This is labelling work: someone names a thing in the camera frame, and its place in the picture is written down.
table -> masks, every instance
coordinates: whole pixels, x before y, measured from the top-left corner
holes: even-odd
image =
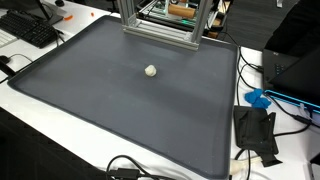
[[[65,1],[65,6],[61,9],[58,13],[63,16],[73,15],[73,19],[54,25],[57,29],[65,33],[66,40],[70,39],[102,15],[110,14],[110,12],[67,1]],[[0,54],[10,56],[20,53],[35,60],[54,49],[55,46],[55,43],[53,43],[44,49],[38,49],[22,40],[18,40],[1,48]],[[247,61],[254,64],[261,64],[261,52],[242,48],[242,53]],[[9,66],[14,70],[19,70],[28,63],[28,60],[23,57],[15,56],[12,58]],[[243,75],[249,84],[255,87],[261,87],[260,74],[250,68],[246,68]],[[6,76],[0,72],[0,80],[5,77]],[[243,83],[240,83],[239,90],[240,97],[250,91]],[[139,163],[146,167],[146,170],[152,174],[165,175],[176,179],[203,179],[201,176],[184,167],[141,148],[138,145],[123,140],[118,136],[79,120],[61,110],[22,95],[8,87],[6,83],[0,84],[0,94],[0,106],[3,109],[98,168],[105,169],[113,157],[126,154],[139,161]],[[249,106],[243,98],[240,98],[240,103],[241,105]],[[288,111],[299,114],[298,108],[285,103],[281,103],[281,105]],[[279,111],[275,105],[271,105],[271,107],[268,108],[268,112],[277,113],[274,133],[294,131],[304,126]],[[276,140],[280,153],[276,157],[284,163],[269,168],[263,168],[261,164],[255,164],[252,167],[251,179],[309,180],[308,160],[319,153],[319,134],[319,130],[310,128],[310,130],[301,134],[278,137]],[[231,148],[231,157],[234,157],[239,151],[239,148],[235,145],[234,132],[232,134]],[[116,161],[114,166],[132,167],[131,163],[126,160]],[[234,176],[234,179],[245,178],[245,170]]]

gray mat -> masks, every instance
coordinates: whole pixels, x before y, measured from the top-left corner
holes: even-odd
[[[237,47],[202,40],[194,52],[125,34],[119,22],[100,18],[9,85],[201,176],[227,178]]]

white table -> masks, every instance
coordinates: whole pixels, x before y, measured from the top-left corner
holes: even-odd
[[[67,1],[65,1],[65,6],[62,7],[62,10],[63,11],[59,11],[59,13],[65,17],[73,15],[73,19],[61,21],[54,25],[57,29],[65,33],[65,39],[71,38],[102,15],[110,14],[110,12],[77,5]],[[38,49],[22,40],[18,40],[9,46],[1,48],[0,54],[10,56],[12,54],[20,53],[35,60],[55,47],[56,44],[52,43],[44,49]],[[242,48],[242,51],[244,57],[248,61],[255,64],[261,64],[261,52],[247,48]],[[15,56],[9,63],[9,66],[14,70],[18,70],[28,63],[28,60],[23,57]],[[260,74],[250,68],[246,68],[243,75],[248,83],[255,87],[261,87]],[[5,77],[6,76],[0,72],[0,80]],[[245,87],[243,83],[240,83],[239,89],[240,97],[243,97],[246,92],[251,91],[249,88]],[[8,87],[6,83],[0,84],[0,94],[0,106],[2,108],[94,166],[105,169],[108,162],[113,157],[120,154],[126,154],[138,160],[139,163],[143,164],[143,166],[146,167],[146,170],[150,171],[152,174],[165,175],[177,179],[203,179],[203,177],[162,156],[73,117],[61,110],[16,92]],[[249,106],[243,98],[240,98],[240,100],[241,105]],[[297,107],[284,103],[281,103],[281,105],[288,111],[299,114]],[[298,130],[304,126],[279,111],[275,105],[271,105],[271,107],[268,108],[268,112],[277,113],[275,133]],[[317,129],[311,128],[301,134],[278,137],[277,144],[280,153],[276,157],[283,161],[283,164],[269,168],[263,168],[261,164],[253,165],[251,179],[309,180],[310,177],[307,164],[311,157],[320,152],[319,134]],[[231,148],[231,157],[234,157],[239,151],[239,148],[235,145],[234,132],[232,134]],[[247,153],[244,153],[241,158],[246,158],[246,154]],[[126,160],[118,160],[113,165],[132,167],[132,164]],[[234,176],[234,179],[245,178],[245,170]]]

white ball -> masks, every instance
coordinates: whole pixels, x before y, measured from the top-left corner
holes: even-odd
[[[149,65],[144,71],[149,77],[153,77],[157,74],[157,69],[153,65]]]

blue object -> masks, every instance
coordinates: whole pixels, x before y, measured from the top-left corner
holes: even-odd
[[[255,89],[253,92],[245,94],[244,99],[254,108],[267,109],[271,102],[267,98],[261,98],[262,92],[262,89]]]

